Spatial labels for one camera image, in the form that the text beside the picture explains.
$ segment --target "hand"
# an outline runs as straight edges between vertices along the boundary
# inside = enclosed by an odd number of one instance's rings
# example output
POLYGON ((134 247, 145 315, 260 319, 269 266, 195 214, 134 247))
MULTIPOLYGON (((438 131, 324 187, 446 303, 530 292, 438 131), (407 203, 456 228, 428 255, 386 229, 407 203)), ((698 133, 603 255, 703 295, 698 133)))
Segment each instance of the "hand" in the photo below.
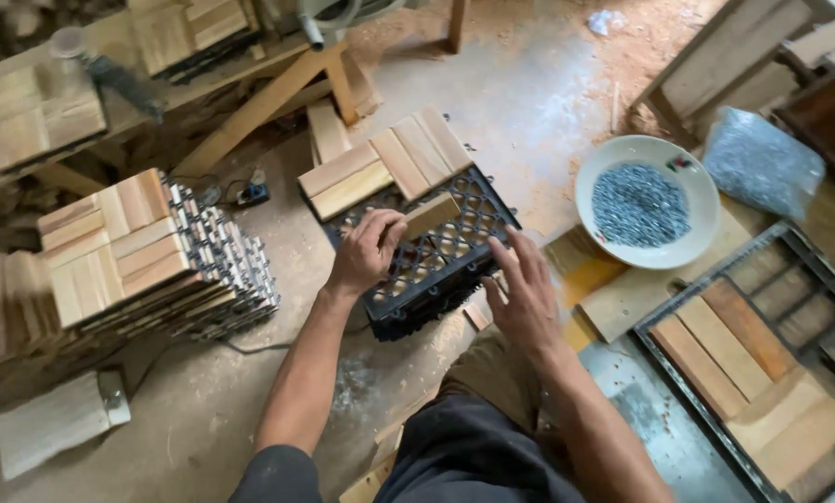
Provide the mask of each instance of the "hand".
POLYGON ((495 237, 489 239, 489 248, 508 281, 508 303, 494 279, 483 278, 483 287, 495 325, 538 365, 563 346, 554 287, 545 258, 532 240, 510 225, 507 232, 519 263, 495 237))
POLYGON ((369 211, 343 238, 327 287, 338 295, 358 297, 385 279, 392 253, 408 227, 404 218, 398 211, 369 211), (389 225, 392 227, 381 243, 380 236, 389 225))

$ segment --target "person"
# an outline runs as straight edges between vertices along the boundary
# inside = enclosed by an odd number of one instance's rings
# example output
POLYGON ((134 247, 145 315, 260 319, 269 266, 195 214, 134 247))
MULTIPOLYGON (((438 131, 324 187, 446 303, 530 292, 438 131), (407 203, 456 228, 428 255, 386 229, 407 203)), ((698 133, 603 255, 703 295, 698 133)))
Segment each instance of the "person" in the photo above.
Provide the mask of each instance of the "person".
MULTIPOLYGON (((321 501, 311 455, 330 413, 343 327, 358 296, 384 279, 405 229, 401 213, 371 211, 343 239, 272 383, 256 454, 230 501, 321 501)), ((507 293, 482 279, 493 324, 405 422, 375 502, 672 501, 641 441, 561 337, 545 259, 513 227, 507 235, 517 259, 489 241, 507 293), (542 389, 565 459, 535 441, 542 389)))

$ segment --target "white bowl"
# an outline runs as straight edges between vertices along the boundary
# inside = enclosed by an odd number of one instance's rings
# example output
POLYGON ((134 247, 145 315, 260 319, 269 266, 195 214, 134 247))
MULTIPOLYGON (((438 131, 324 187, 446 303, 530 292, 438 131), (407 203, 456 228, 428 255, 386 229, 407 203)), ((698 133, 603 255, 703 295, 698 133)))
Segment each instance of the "white bowl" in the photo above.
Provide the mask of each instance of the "white bowl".
POLYGON ((576 176, 576 206, 594 240, 613 257, 644 269, 673 269, 699 257, 719 227, 719 192, 703 165, 684 149, 653 136, 630 135, 603 143, 587 157, 576 176), (591 196, 597 177, 624 164, 652 166, 685 194, 691 230, 659 248, 638 248, 608 242, 595 225, 591 196))

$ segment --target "black shirt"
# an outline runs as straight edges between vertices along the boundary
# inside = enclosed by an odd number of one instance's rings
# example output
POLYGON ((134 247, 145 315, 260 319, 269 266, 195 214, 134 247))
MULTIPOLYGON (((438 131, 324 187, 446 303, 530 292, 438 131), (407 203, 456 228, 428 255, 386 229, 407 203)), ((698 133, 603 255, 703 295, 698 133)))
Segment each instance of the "black shirt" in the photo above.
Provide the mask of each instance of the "black shirt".
MULTIPOLYGON (((315 463, 291 446, 265 448, 230 501, 320 502, 315 463)), ((393 501, 584 499, 507 416, 482 398, 457 394, 437 398, 405 423, 392 472, 375 497, 393 501)))

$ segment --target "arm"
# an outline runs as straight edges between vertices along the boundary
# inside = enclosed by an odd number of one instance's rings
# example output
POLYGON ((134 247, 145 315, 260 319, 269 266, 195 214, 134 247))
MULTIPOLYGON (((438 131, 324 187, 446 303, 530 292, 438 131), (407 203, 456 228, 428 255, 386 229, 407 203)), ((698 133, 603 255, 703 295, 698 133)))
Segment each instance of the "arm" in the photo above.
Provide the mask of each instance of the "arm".
POLYGON ((392 253, 405 232, 401 213, 371 211, 343 239, 334 269, 268 393, 256 429, 256 452, 290 445, 312 455, 334 399, 343 328, 359 295, 386 277, 392 253), (392 225, 381 242, 381 234, 392 225))
POLYGON ((483 279, 495 324, 532 361, 563 421, 564 441, 579 489, 589 501, 672 501, 644 445, 561 338, 548 268, 535 244, 508 228, 519 262, 495 238, 492 255, 508 281, 483 279))

